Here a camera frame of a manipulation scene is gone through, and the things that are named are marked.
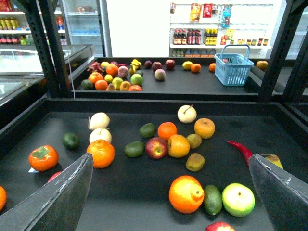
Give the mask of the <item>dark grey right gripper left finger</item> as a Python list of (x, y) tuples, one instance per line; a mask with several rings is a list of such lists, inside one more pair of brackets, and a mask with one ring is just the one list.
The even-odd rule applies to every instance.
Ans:
[(93, 158), (84, 154), (0, 217), (2, 231), (74, 231), (88, 197)]

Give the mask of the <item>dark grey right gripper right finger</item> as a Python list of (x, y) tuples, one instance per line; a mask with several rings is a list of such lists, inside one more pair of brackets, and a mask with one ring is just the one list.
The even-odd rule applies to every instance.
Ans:
[(276, 231), (308, 229), (308, 184), (259, 154), (249, 160), (255, 190)]

